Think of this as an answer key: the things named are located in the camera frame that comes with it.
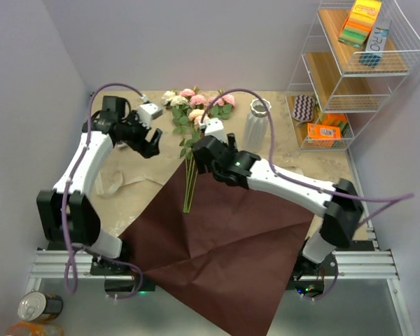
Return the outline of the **cream ribbon gold lettering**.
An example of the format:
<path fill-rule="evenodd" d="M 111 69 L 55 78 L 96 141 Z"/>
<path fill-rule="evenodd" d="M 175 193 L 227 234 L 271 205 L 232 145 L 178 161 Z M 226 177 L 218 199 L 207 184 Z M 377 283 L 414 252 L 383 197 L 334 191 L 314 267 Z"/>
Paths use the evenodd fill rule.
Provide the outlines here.
<path fill-rule="evenodd" d="M 159 174 L 141 173 L 127 177 L 120 170 L 106 171 L 102 169 L 94 180 L 91 195 L 102 199 L 117 197 L 129 191 L 140 195 L 150 195 L 158 192 L 167 180 L 167 176 Z"/>

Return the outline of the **red wrapping paper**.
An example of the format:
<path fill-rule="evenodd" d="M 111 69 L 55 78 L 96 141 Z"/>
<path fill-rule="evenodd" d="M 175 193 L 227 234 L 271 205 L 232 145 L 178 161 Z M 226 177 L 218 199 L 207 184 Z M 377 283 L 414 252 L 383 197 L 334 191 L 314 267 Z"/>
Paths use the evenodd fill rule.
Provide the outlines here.
<path fill-rule="evenodd" d="M 198 176 L 183 211 L 180 166 L 121 234 L 130 260 L 231 335 L 266 335 L 313 214 L 279 197 Z"/>

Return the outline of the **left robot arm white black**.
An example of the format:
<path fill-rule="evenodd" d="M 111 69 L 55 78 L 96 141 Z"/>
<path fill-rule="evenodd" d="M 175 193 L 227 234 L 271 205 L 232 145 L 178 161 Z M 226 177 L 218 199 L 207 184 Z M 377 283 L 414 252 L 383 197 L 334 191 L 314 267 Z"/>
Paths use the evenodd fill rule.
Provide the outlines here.
<path fill-rule="evenodd" d="M 84 246 L 107 257 L 106 266 L 114 274 L 124 274 L 130 269 L 131 258 L 123 253 L 122 240 L 102 229 L 89 196 L 102 164 L 116 144 L 127 144 L 143 158 L 159 154 L 161 130 L 156 129 L 150 140 L 146 137 L 151 123 L 161 115 L 162 108 L 148 100 L 132 110 L 125 98 L 103 98 L 101 109 L 83 124 L 80 143 L 62 177 L 52 189 L 40 191 L 36 198 L 49 242 L 64 242 L 68 233 L 72 246 Z"/>

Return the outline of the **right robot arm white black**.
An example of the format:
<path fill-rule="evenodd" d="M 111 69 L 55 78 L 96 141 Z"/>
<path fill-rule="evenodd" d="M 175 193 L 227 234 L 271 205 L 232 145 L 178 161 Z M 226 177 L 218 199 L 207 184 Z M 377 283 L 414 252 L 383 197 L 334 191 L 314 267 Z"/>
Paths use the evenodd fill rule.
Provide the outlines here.
<path fill-rule="evenodd" d="M 313 275 L 335 249 L 350 247 L 364 207 L 352 182 L 311 179 L 271 164 L 259 155 L 237 150 L 235 136 L 223 143 L 207 135 L 192 146 L 201 174 L 211 173 L 227 186 L 268 193 L 293 202 L 323 219 L 321 227 L 304 243 L 297 265 Z"/>

